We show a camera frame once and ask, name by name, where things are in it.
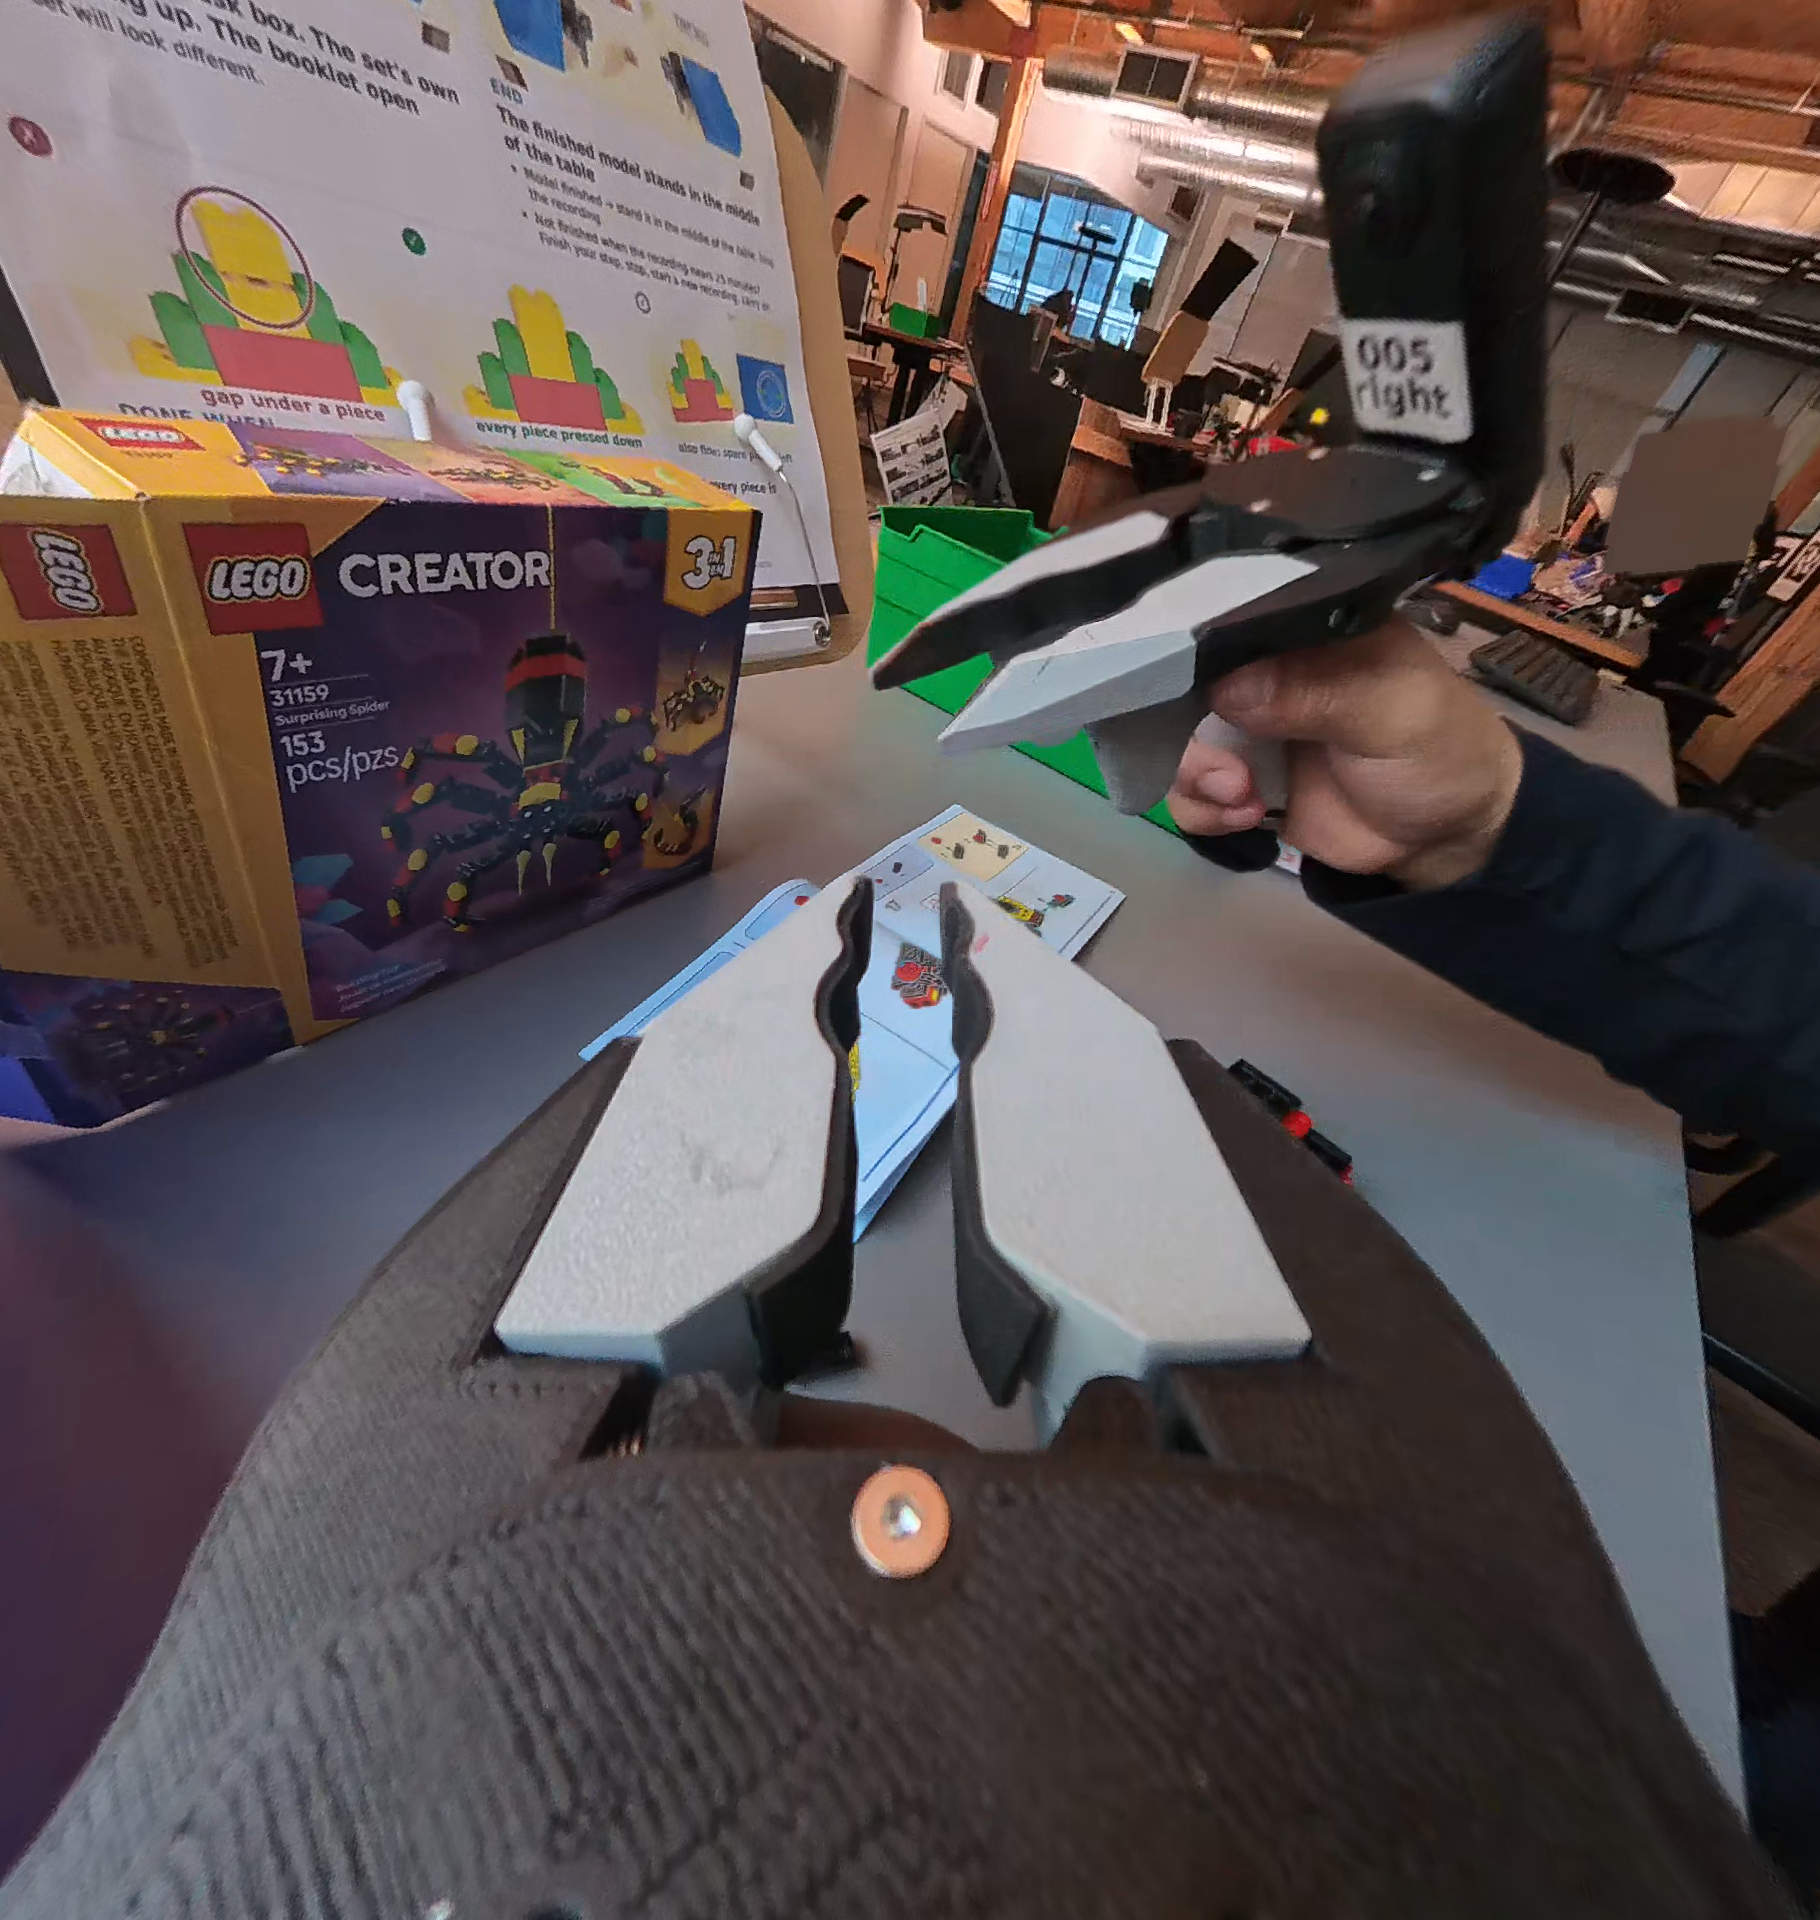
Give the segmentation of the black keyboard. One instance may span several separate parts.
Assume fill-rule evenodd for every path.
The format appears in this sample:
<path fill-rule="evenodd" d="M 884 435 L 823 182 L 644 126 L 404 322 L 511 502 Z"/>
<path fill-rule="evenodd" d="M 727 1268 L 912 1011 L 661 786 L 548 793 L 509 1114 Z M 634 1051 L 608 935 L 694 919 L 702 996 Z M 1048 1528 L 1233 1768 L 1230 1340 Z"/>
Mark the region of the black keyboard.
<path fill-rule="evenodd" d="M 1480 641 L 1468 667 L 1488 689 L 1567 726 L 1588 722 L 1602 685 L 1598 669 L 1536 633 L 1509 630 Z"/>

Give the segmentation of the person's right forearm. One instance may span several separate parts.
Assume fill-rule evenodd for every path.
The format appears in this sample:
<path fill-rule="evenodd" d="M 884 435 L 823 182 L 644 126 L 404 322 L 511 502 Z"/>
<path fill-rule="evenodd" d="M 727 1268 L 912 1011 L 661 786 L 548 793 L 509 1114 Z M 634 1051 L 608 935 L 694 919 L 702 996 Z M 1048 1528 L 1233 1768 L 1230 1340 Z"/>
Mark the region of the person's right forearm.
<path fill-rule="evenodd" d="M 1820 872 L 1523 734 L 1471 876 L 1416 890 L 1303 857 L 1307 896 L 1820 1191 Z"/>

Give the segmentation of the person's right hand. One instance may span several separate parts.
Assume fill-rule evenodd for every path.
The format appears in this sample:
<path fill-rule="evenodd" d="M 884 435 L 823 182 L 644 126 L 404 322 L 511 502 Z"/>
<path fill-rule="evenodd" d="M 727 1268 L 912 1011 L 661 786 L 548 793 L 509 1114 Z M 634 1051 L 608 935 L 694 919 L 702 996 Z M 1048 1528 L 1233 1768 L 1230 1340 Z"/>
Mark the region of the person's right hand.
<path fill-rule="evenodd" d="M 1192 736 L 1167 792 L 1192 833 L 1264 819 L 1251 750 L 1280 744 L 1280 835 L 1307 857 L 1407 889 L 1443 889 L 1492 857 L 1523 781 L 1517 731 L 1417 630 L 1250 662 L 1207 691 L 1241 744 Z"/>

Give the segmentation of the printed instruction sheet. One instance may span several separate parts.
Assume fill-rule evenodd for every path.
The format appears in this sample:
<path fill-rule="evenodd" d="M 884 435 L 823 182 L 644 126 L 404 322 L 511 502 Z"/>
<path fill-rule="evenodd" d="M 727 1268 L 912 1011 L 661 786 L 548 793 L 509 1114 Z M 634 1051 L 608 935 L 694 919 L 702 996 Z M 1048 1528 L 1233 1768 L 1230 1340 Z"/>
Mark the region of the printed instruction sheet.
<path fill-rule="evenodd" d="M 0 262 L 75 413 L 656 456 L 844 611 L 739 4 L 0 2 Z"/>

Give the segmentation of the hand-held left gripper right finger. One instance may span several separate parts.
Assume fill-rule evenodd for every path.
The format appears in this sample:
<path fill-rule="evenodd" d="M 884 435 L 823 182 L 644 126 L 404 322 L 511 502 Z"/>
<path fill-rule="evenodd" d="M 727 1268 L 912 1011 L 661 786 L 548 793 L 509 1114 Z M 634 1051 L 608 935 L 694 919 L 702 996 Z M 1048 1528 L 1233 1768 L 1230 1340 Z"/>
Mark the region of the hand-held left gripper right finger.
<path fill-rule="evenodd" d="M 1046 1442 L 1096 1379 L 1303 1355 L 1307 1313 L 1160 1031 L 961 882 L 942 941 L 955 1304 L 994 1404 L 1030 1404 Z"/>

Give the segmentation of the lego set cardboard box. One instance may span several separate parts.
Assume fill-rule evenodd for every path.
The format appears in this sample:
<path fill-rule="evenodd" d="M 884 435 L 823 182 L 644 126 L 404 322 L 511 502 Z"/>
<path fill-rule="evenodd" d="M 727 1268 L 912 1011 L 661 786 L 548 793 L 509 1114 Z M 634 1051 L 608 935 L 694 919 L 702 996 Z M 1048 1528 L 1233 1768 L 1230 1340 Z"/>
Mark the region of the lego set cardboard box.
<path fill-rule="evenodd" d="M 366 1020 L 708 872 L 757 509 L 34 409 L 0 493 L 0 968 Z"/>

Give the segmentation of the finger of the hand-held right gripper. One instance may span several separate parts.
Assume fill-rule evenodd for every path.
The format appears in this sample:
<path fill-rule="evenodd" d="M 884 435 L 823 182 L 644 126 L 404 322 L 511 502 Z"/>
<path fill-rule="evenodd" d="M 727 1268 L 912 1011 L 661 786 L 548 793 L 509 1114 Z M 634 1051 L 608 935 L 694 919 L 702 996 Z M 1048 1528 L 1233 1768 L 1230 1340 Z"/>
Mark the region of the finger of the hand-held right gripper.
<path fill-rule="evenodd" d="M 1041 647 L 1086 619 L 1115 613 L 1145 588 L 1217 557 L 1217 507 L 1172 513 L 1137 507 L 1059 536 L 964 591 L 876 660 L 869 678 L 876 689 L 904 687 L 976 653 L 994 660 L 996 671 L 1016 653 Z M 1195 633 L 1192 693 L 1220 678 L 1215 619 Z"/>
<path fill-rule="evenodd" d="M 940 748 L 962 755 L 1019 742 L 1059 742 L 1192 689 L 1198 629 L 1294 587 L 1315 566 L 1287 555 L 1209 559 L 1145 588 L 1115 613 L 1016 653 L 945 724 Z"/>

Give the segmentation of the black red lego assembly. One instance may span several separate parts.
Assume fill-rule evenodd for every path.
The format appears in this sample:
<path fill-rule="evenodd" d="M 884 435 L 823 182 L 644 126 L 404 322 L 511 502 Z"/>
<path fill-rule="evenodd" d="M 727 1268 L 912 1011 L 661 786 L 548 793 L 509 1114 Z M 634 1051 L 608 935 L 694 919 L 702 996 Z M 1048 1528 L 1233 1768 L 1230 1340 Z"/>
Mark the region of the black red lego assembly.
<path fill-rule="evenodd" d="M 1289 1087 L 1247 1060 L 1233 1060 L 1228 1073 L 1292 1137 L 1301 1141 L 1343 1184 L 1355 1184 L 1355 1159 L 1312 1124 Z"/>

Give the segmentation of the lego instruction booklet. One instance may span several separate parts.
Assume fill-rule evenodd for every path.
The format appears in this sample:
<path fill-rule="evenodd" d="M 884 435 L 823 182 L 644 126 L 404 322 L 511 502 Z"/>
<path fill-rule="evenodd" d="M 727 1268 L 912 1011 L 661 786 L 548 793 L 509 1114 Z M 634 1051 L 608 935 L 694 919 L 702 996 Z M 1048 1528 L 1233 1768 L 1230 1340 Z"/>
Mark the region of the lego instruction booklet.
<path fill-rule="evenodd" d="M 1046 947 L 1076 958 L 1123 906 L 1123 889 L 998 828 L 964 806 L 907 830 L 860 868 L 874 882 L 869 964 L 858 990 L 854 1051 L 858 1182 L 854 1235 L 861 1236 L 955 1091 L 948 988 L 942 973 L 940 890 L 968 884 Z"/>

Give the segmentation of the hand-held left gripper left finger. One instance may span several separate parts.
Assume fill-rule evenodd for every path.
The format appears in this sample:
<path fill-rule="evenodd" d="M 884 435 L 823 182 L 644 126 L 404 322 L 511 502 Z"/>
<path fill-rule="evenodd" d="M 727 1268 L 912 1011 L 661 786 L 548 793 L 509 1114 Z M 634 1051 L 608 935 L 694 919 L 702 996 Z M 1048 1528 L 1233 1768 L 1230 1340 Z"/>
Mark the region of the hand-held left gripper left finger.
<path fill-rule="evenodd" d="M 872 921 L 872 879 L 844 876 L 592 1060 L 599 1107 L 497 1309 L 508 1350 L 767 1387 L 830 1355 Z"/>

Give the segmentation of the green plastic bin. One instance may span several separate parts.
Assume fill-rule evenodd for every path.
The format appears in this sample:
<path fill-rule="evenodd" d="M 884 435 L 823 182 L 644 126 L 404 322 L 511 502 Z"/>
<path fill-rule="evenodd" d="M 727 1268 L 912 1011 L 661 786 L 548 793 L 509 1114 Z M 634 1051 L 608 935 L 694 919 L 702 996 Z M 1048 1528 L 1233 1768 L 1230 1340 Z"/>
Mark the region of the green plastic bin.
<path fill-rule="evenodd" d="M 882 507 L 876 526 L 874 610 L 863 653 L 865 667 L 874 667 L 898 647 L 922 618 L 983 584 L 994 571 L 1028 559 L 1056 536 L 1021 509 Z M 991 671 L 994 660 L 976 653 L 935 674 L 907 680 L 904 691 L 955 717 Z M 1064 742 L 1016 742 L 1014 751 L 1106 797 L 1086 731 Z"/>

